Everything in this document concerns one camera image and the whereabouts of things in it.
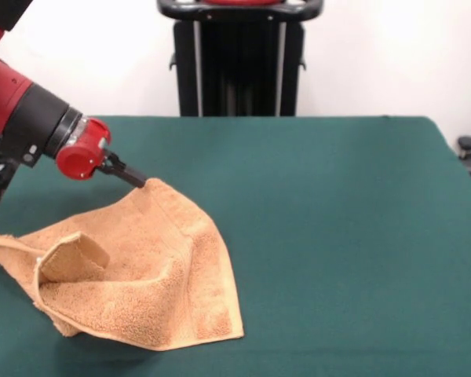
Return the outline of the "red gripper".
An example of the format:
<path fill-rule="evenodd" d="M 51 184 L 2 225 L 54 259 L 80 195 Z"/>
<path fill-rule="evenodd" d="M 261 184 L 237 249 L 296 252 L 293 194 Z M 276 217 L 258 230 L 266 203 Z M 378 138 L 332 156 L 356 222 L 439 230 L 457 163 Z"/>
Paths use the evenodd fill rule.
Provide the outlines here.
<path fill-rule="evenodd" d="M 114 152 L 106 151 L 106 164 L 102 165 L 104 147 L 110 142 L 111 132 L 105 123 L 83 116 L 56 154 L 56 165 L 62 174 L 71 179 L 87 180 L 98 169 L 135 188 L 143 188 L 147 178 L 125 164 Z"/>

